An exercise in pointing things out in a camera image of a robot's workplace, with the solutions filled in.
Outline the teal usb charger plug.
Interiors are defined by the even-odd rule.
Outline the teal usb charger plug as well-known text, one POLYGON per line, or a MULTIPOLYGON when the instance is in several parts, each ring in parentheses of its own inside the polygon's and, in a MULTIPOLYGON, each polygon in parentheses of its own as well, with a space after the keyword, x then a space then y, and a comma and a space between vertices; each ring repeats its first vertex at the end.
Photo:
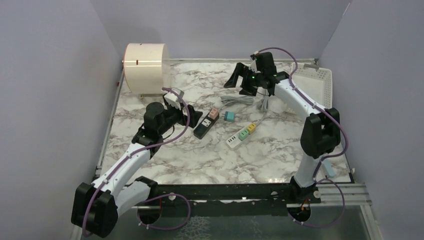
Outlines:
POLYGON ((234 122, 235 121, 235 113, 232 111, 226 111, 224 113, 224 120, 228 122, 234 122))

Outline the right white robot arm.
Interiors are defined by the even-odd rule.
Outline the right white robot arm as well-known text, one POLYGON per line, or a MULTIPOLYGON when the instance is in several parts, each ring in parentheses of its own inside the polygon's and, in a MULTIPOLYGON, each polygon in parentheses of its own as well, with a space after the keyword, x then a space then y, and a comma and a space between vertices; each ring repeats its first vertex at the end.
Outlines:
POLYGON ((300 204, 316 186, 316 175, 323 160, 334 157, 334 149, 341 143, 340 113, 325 108, 308 96, 293 81, 293 73, 278 71, 274 57, 267 48, 251 55, 252 65, 241 62, 224 84, 234 88, 242 78, 239 94, 255 96, 258 88, 267 90, 293 110, 304 122, 300 145, 303 157, 297 172, 290 179, 289 199, 300 204))

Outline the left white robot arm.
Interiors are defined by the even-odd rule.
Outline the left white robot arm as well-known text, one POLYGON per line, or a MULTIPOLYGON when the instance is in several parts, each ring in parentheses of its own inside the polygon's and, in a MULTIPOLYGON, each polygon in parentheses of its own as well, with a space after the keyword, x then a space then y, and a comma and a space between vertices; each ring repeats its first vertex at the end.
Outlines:
POLYGON ((153 102, 147 105, 143 124, 131 140, 123 156, 92 183, 82 182, 75 190, 71 223, 81 227, 82 235, 107 237, 120 215, 135 204, 152 205, 157 191, 143 181, 125 184, 134 173, 147 163, 167 141, 163 134, 174 125, 195 128, 203 113, 192 105, 153 102))

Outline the black power strip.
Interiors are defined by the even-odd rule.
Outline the black power strip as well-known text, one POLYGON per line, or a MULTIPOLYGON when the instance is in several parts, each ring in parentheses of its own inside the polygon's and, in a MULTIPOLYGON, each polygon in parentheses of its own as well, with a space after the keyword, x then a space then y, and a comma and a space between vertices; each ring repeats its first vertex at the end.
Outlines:
POLYGON ((193 135, 200 140, 203 139, 219 118, 219 113, 214 117, 211 117, 209 114, 207 114, 198 124, 198 126, 193 130, 193 135))

